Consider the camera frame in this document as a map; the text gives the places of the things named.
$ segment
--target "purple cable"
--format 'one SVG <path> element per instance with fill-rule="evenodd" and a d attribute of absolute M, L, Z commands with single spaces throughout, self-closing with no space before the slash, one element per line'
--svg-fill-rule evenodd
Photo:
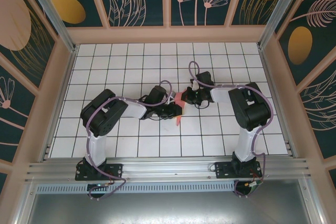
<path fill-rule="evenodd" d="M 190 73 L 191 77 L 192 77 L 198 84 L 201 84 L 201 85 L 203 85 L 203 86 L 205 86 L 205 87 L 209 87 L 209 88 L 245 88 L 245 89 L 249 89 L 249 90 L 251 90 L 251 91 L 253 91 L 253 92 L 256 92 L 258 95 L 260 95 L 260 96 L 266 101 L 266 103 L 267 103 L 267 105 L 269 106 L 269 109 L 270 109 L 270 111 L 271 111 L 271 117 L 270 117 L 270 119 L 268 120 L 268 122 L 267 122 L 264 126 L 260 127 L 260 128 L 256 131 L 256 133 L 255 133 L 255 135 L 254 135 L 254 137 L 253 137 L 253 139 L 252 139 L 252 145 L 251 145 L 251 152 L 252 152 L 253 155 L 255 155 L 256 157 L 263 156 L 264 165 L 263 165 L 263 168 L 262 168 L 263 175 L 262 175 L 262 177 L 261 177 L 261 181 L 263 181 L 263 180 L 264 180 L 264 175 L 265 175 L 265 168 L 266 168 L 266 154 L 265 154 L 264 152 L 263 152 L 263 153 L 260 153 L 260 154 L 256 154 L 254 148 L 255 148 L 255 142 L 256 142 L 256 139 L 257 139 L 257 136 L 258 136 L 259 132 L 262 131 L 262 130 L 263 130 L 264 128 L 266 128 L 267 126 L 269 126 L 269 124 L 270 124 L 270 123 L 272 122 L 272 120 L 273 120 L 273 117 L 274 117 L 274 111 L 273 111 L 272 105 L 270 104 L 270 102 L 268 101 L 268 99 L 266 98 L 266 96 L 263 95 L 263 93 L 261 93 L 259 90 L 256 90 L 255 88 L 252 88 L 252 87 L 250 87 L 250 86 L 246 86 L 246 85 L 217 85 L 217 86 L 213 86 L 213 85 L 207 85 L 207 84 L 205 84 L 205 83 L 202 83 L 202 82 L 198 81 L 197 78 L 193 75 L 193 73 L 192 73 L 192 71 L 191 71 L 191 64 L 192 64 L 192 63 L 193 63 L 195 66 L 197 66 L 197 71 L 198 71 L 198 73 L 200 73 L 200 66 L 198 65 L 198 63 L 197 63 L 196 61 L 191 61 L 191 62 L 189 63 L 189 66 L 188 66 L 189 73 Z M 238 192 L 238 191 L 236 190 L 237 184 L 238 184 L 238 180 L 235 182 L 234 193 L 235 193 L 237 196 L 239 196 L 239 194 L 241 194 L 241 193 Z"/>
<path fill-rule="evenodd" d="M 172 87 L 172 84 L 169 82 L 169 81 L 166 81 L 166 80 L 163 80 L 160 82 L 159 85 L 161 85 L 162 83 L 168 83 L 169 84 L 169 87 L 170 87 L 170 91 L 169 91 L 169 94 L 168 96 L 161 102 L 159 103 L 156 103 L 156 104 L 146 104 L 146 103 L 143 103 L 143 102 L 140 102 L 138 100 L 134 100 L 134 99 L 130 99 L 130 98 L 126 98 L 126 97 L 112 97 L 112 98 L 109 98 L 106 102 L 104 102 L 102 105 L 100 105 L 94 112 L 93 114 L 91 115 L 91 117 L 89 118 L 88 120 L 88 123 L 86 124 L 86 131 L 88 133 L 88 138 L 87 138 L 87 141 L 86 141 L 86 151 L 87 151 L 87 154 L 88 154 L 88 157 L 89 157 L 89 160 L 90 160 L 90 163 L 91 165 L 98 171 L 100 172 L 101 174 L 109 177 L 109 178 L 112 178 L 112 179 L 115 179 L 115 180 L 122 180 L 123 183 L 121 183 L 121 185 L 119 185 L 116 189 L 114 189 L 112 192 L 108 193 L 108 194 L 104 194 L 103 196 L 101 196 L 100 198 L 96 198 L 96 200 L 98 201 L 99 199 L 104 199 L 104 198 L 107 198 L 109 196 L 111 196 L 115 191 L 119 190 L 120 187 L 122 187 L 125 183 L 126 183 L 126 179 L 124 178 L 120 178 L 120 177 L 116 177 L 116 176 L 113 176 L 113 175 L 110 175 L 110 174 L 107 174 L 105 172 L 103 172 L 101 169 L 99 169 L 95 163 L 93 162 L 92 158 L 91 158 L 91 154 L 90 154 L 90 136 L 91 136 L 91 131 L 90 131 L 90 123 L 92 122 L 93 118 L 97 115 L 97 113 L 108 103 L 110 103 L 111 101 L 113 100 L 116 100 L 116 99 L 119 99 L 119 100 L 123 100 L 123 101 L 130 101 L 130 102 L 135 102 L 135 103 L 138 103 L 138 104 L 141 104 L 143 106 L 149 106 L 149 107 L 155 107 L 155 106 L 159 106 L 161 104 L 164 104 L 166 103 L 166 101 L 170 98 L 170 96 L 172 95 L 172 92 L 173 92 L 173 87 Z M 95 187 L 92 187 L 91 190 L 89 191 L 89 197 L 90 199 L 94 199 L 91 195 L 92 191 L 97 189 L 97 188 L 105 188 L 105 187 L 108 187 L 106 185 L 103 185 L 103 186 L 95 186 Z"/>

